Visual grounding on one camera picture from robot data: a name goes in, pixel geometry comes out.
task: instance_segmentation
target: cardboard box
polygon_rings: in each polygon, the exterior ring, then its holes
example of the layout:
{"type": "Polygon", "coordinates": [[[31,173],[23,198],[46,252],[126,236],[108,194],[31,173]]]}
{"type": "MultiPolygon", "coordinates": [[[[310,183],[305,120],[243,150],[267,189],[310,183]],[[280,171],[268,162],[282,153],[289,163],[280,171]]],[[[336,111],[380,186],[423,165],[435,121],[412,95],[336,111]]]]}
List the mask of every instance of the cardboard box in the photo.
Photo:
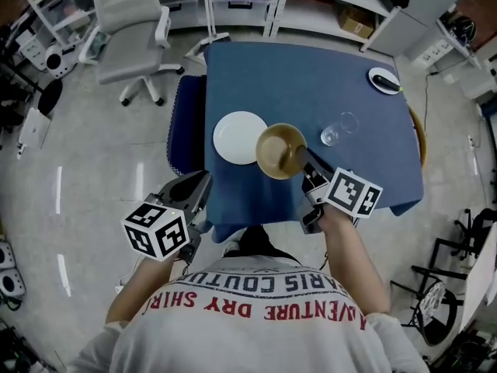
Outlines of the cardboard box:
{"type": "Polygon", "coordinates": [[[374,15],[372,12],[349,5],[343,9],[339,25],[343,30],[367,39],[374,30],[374,15]]]}

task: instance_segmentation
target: table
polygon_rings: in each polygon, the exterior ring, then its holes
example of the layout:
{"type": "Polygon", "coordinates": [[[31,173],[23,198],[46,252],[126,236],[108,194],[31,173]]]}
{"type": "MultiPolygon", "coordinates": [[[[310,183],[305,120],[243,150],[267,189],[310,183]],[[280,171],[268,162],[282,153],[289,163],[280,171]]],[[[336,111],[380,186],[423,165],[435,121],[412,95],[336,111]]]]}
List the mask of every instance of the table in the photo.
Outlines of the table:
{"type": "Polygon", "coordinates": [[[466,294],[460,331],[471,321],[485,296],[492,291],[497,254],[497,223],[492,224],[485,244],[466,279],[466,294]]]}
{"type": "Polygon", "coordinates": [[[402,93],[386,96],[370,85],[373,67],[386,64],[337,51],[288,44],[217,43],[207,52],[205,168],[214,176],[207,219],[215,242],[249,225],[297,220],[303,175],[273,180],[256,163],[237,166],[215,151],[212,135],[228,113],[246,110],[268,126],[289,123],[331,167],[351,169],[384,191],[377,207],[405,213],[423,196],[419,152],[402,93]],[[342,112],[358,132],[333,147],[320,133],[342,112]]]}

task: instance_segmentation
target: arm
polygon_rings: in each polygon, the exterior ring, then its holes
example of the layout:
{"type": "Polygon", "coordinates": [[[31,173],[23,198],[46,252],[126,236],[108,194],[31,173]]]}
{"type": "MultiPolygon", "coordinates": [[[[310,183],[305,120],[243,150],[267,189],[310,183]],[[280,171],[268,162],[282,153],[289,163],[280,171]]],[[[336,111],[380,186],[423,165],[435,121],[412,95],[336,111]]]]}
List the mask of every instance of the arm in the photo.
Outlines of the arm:
{"type": "Polygon", "coordinates": [[[332,276],[350,293],[364,315],[388,314],[390,298],[350,217],[326,204],[319,226],[325,233],[332,276]]]}
{"type": "Polygon", "coordinates": [[[123,290],[114,298],[107,312],[106,323],[129,322],[147,299],[163,284],[169,282],[176,255],[166,261],[145,258],[123,290]]]}
{"type": "Polygon", "coordinates": [[[157,28],[155,29],[155,43],[164,48],[171,48],[168,43],[168,33],[171,27],[171,19],[169,18],[169,7],[161,7],[161,18],[158,21],[157,28]]]}
{"type": "Polygon", "coordinates": [[[93,44],[93,41],[95,40],[95,38],[97,37],[97,35],[100,33],[100,25],[97,25],[95,26],[95,28],[93,28],[92,32],[90,33],[88,39],[86,40],[85,44],[83,44],[83,47],[79,53],[79,61],[82,63],[82,64],[90,64],[90,65],[98,65],[99,62],[94,60],[94,59],[91,59],[88,57],[88,52],[89,52],[89,49],[90,47],[92,46],[93,44]]]}

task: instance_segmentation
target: navy cushion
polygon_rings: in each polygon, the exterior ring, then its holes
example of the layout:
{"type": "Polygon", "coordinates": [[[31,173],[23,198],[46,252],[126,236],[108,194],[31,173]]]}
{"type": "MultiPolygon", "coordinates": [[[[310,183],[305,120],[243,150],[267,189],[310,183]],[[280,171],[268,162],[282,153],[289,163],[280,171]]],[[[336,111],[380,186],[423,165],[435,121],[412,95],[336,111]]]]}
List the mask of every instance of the navy cushion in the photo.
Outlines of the navy cushion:
{"type": "Polygon", "coordinates": [[[178,175],[203,170],[206,76],[179,80],[168,135],[168,163],[178,175]]]}

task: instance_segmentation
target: shoe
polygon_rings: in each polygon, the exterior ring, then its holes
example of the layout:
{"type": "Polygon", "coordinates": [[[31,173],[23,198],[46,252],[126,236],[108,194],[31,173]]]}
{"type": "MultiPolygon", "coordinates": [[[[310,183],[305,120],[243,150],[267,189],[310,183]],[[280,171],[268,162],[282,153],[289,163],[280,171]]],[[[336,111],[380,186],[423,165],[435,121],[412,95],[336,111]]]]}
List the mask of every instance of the shoe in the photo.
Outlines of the shoe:
{"type": "Polygon", "coordinates": [[[226,255],[228,252],[232,251],[240,251],[240,241],[237,239],[230,240],[226,247],[224,247],[223,250],[223,257],[226,255]]]}

